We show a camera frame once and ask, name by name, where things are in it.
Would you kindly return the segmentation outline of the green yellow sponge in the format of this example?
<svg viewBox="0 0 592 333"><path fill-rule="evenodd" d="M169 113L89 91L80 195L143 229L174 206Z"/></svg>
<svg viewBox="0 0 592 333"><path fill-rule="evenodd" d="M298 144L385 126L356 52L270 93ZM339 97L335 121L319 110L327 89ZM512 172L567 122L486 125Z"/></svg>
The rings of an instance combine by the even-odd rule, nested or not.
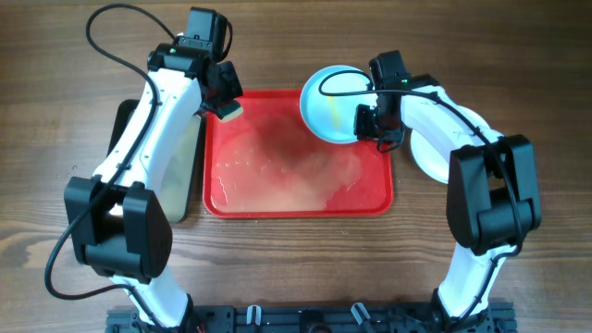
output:
<svg viewBox="0 0 592 333"><path fill-rule="evenodd" d="M236 100L220 105L216 109L216 116L222 123L227 123L243 113L243 107Z"/></svg>

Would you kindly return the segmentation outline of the black metal sponge tray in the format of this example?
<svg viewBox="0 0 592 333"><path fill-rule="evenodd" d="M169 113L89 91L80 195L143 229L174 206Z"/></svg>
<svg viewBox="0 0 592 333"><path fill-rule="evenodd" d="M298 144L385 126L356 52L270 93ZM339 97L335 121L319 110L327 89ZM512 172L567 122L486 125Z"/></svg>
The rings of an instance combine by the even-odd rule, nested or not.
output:
<svg viewBox="0 0 592 333"><path fill-rule="evenodd" d="M188 213L195 173L203 170L204 134L205 119L193 116L167 164L159 203L171 224L183 221Z"/></svg>

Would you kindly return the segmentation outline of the red plastic tray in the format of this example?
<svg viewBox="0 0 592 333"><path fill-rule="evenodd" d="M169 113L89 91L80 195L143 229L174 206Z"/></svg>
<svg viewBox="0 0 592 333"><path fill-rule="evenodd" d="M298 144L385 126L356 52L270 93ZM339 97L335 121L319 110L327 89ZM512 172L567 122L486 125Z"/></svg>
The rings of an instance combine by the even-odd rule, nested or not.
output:
<svg viewBox="0 0 592 333"><path fill-rule="evenodd" d="M203 204L223 219L376 216L394 200L391 158L304 124L300 91L248 90L240 116L206 124Z"/></svg>

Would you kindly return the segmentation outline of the white plate bottom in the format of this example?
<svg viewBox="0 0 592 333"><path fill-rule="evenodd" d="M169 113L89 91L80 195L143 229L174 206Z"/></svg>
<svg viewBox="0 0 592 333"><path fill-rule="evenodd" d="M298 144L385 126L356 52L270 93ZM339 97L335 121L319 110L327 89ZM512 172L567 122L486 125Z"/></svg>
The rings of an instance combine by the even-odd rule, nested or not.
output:
<svg viewBox="0 0 592 333"><path fill-rule="evenodd" d="M410 145L413 159L420 169L430 178L447 184L449 163L428 140L413 129L410 136Z"/></svg>

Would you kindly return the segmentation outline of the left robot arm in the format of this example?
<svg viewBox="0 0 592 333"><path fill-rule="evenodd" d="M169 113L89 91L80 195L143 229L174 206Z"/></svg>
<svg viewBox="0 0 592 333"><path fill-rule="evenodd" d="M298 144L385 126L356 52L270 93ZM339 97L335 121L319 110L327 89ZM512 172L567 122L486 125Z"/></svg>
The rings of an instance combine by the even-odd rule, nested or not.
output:
<svg viewBox="0 0 592 333"><path fill-rule="evenodd" d="M105 161L87 179L72 178L64 200L77 261L109 279L134 302L142 332L199 332L191 296L167 266L172 229L163 208L169 161L191 120L241 114L242 88L228 61L231 23L194 7L186 30L148 56L145 88L130 118L115 129Z"/></svg>

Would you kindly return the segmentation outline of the light blue plate top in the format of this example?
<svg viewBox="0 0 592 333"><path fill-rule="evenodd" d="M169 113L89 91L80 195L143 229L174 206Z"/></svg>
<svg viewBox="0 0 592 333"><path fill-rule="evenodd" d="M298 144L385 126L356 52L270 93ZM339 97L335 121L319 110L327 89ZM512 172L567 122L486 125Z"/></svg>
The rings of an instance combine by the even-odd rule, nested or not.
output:
<svg viewBox="0 0 592 333"><path fill-rule="evenodd" d="M355 67L334 65L317 71L304 85L300 97L302 119L307 128L325 142L349 144L357 142L354 120L358 105L376 106L375 94L325 96L319 92L322 80L336 73L323 84L326 93L366 91L369 79Z"/></svg>

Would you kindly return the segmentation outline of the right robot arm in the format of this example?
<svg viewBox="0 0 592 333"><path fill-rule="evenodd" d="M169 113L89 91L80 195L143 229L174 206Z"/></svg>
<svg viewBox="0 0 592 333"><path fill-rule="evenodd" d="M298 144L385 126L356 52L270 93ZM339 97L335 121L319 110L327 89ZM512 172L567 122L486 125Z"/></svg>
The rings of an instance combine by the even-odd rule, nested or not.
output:
<svg viewBox="0 0 592 333"><path fill-rule="evenodd" d="M376 106L358 105L355 135L383 146L412 130L448 163L446 215L456 245L433 305L447 330L468 327L485 314L500 266L541 223L533 146L479 123L430 75L412 76L398 51L376 56L369 69Z"/></svg>

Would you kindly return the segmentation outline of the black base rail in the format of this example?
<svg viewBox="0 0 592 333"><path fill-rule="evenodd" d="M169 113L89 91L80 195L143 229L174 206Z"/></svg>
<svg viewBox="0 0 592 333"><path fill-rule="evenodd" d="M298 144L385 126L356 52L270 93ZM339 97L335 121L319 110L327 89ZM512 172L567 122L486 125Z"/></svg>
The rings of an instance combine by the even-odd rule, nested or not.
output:
<svg viewBox="0 0 592 333"><path fill-rule="evenodd" d="M440 318L428 302L391 306L267 307L196 306L200 326L193 332L436 332ZM456 332L518 332L511 302L490 303L481 323ZM107 313L105 332L156 332L137 310Z"/></svg>

